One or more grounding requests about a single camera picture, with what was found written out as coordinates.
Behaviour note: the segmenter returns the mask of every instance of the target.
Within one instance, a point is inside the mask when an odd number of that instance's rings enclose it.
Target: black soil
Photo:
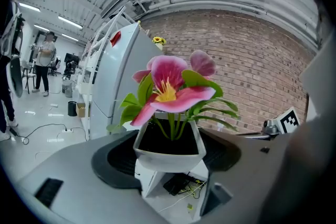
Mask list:
[[[168,120],[159,120],[165,130],[167,136],[170,137],[170,125]],[[163,154],[173,155],[195,155],[198,154],[197,144],[191,128],[190,123],[186,123],[184,126],[183,134],[179,140],[173,140],[166,138],[160,127],[153,122],[149,122],[147,129],[142,137],[139,145],[139,149],[143,151],[150,151]]]

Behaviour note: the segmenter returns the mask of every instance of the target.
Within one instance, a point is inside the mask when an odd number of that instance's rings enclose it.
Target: artificial flower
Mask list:
[[[176,56],[157,56],[152,61],[151,75],[155,89],[131,122],[132,126],[143,125],[157,109],[168,113],[180,113],[200,101],[209,100],[214,95],[215,89],[212,87],[195,86],[179,90],[184,84],[182,71],[187,68],[187,63]]]
[[[160,41],[161,41],[161,37],[154,37],[153,38],[154,43],[157,43],[157,42],[160,42]]]
[[[190,64],[194,71],[209,77],[216,71],[216,62],[208,54],[201,50],[196,50],[190,55]]]
[[[133,75],[133,79],[140,83],[143,77],[146,77],[152,69],[152,63],[157,56],[154,56],[147,63],[147,70],[140,70]],[[197,73],[203,75],[208,79],[216,71],[216,62],[208,54],[201,50],[196,50],[190,55],[191,67]]]
[[[164,45],[164,44],[167,43],[167,41],[162,37],[161,40],[160,40],[160,43],[161,43],[162,45]]]

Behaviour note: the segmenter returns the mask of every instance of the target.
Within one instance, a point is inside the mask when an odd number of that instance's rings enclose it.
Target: green leaf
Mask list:
[[[224,125],[226,128],[238,132],[237,129],[235,127],[233,127],[231,124],[229,124],[229,123],[227,123],[227,122],[225,122],[223,120],[220,120],[220,119],[216,119],[216,118],[212,118],[212,117],[207,117],[207,116],[195,116],[195,117],[193,117],[193,119],[194,120],[204,119],[204,120],[216,121],[216,122],[219,122],[222,125]]]
[[[153,93],[154,82],[152,80],[152,74],[149,73],[139,84],[138,87],[138,99],[140,105],[145,105],[148,98]]]
[[[184,79],[186,85],[188,87],[193,86],[205,86],[205,87],[212,87],[216,90],[215,94],[212,98],[215,97],[222,97],[223,90],[221,87],[213,81],[207,80],[201,74],[193,71],[193,70],[184,70],[182,71],[182,78]]]
[[[201,104],[202,106],[204,106],[204,105],[210,104],[212,102],[224,102],[233,111],[236,111],[236,112],[238,111],[238,107],[235,104],[233,104],[233,103],[231,103],[229,101],[226,101],[223,98],[218,98],[218,97],[217,98],[211,98],[211,99],[209,99],[207,101],[201,101],[201,102],[197,103],[196,105]]]
[[[200,113],[204,112],[204,111],[218,111],[218,112],[221,112],[223,114],[228,114],[230,115],[232,118],[238,118],[238,115],[231,111],[231,110],[223,110],[223,109],[216,109],[216,108],[203,108],[203,109],[200,109]]]
[[[205,79],[201,74],[193,70],[183,70],[182,78],[188,87],[193,86],[209,86],[208,80]]]
[[[129,93],[126,95],[124,100],[121,102],[120,107],[128,106],[130,104],[140,105],[133,93]]]
[[[117,129],[119,129],[120,128],[120,125],[118,125],[118,124],[110,124],[110,125],[108,125],[107,127],[106,127],[106,130],[108,131],[108,132],[111,132],[111,133],[113,133],[113,132],[115,132]]]
[[[200,109],[201,109],[203,106],[206,105],[206,102],[207,102],[207,101],[201,101],[201,102],[198,102],[197,104],[195,104],[194,106],[192,106],[192,107],[190,108],[190,113],[191,113],[192,115],[197,115],[197,114],[199,114]]]
[[[223,96],[223,90],[221,89],[221,87],[213,81],[208,80],[209,86],[214,88],[216,90],[215,94],[212,96],[212,98],[215,97],[222,97]]]
[[[122,126],[125,122],[134,120],[134,118],[139,114],[140,111],[141,106],[139,105],[132,104],[126,106],[121,114],[119,125]]]
[[[223,98],[217,98],[218,99],[218,101],[220,101],[220,102],[224,102],[224,103],[226,103],[226,105],[229,107],[229,108],[231,108],[233,111],[238,111],[238,107],[235,105],[235,104],[233,104],[233,103],[231,103],[231,102],[229,102],[229,101],[226,101],[226,100],[224,100]]]

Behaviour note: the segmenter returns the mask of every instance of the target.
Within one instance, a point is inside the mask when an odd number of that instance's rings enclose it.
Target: black pants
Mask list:
[[[0,58],[0,99],[4,101],[8,119],[12,121],[14,119],[14,108],[11,100],[11,95],[9,94],[8,81],[5,69],[9,61],[10,59],[6,56],[2,56]],[[1,100],[0,100],[0,131],[4,133],[6,132],[7,124]]]
[[[49,67],[36,66],[36,87],[35,89],[40,88],[41,77],[42,77],[44,90],[49,91],[48,69]]]

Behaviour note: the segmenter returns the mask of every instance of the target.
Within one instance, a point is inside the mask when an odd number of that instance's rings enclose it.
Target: white refrigerator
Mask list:
[[[112,47],[109,42],[102,53],[92,88],[90,139],[110,134],[106,127],[119,124],[121,101],[132,92],[137,96],[138,83],[132,76],[146,69],[147,62],[162,51],[137,23],[120,29],[121,38]]]

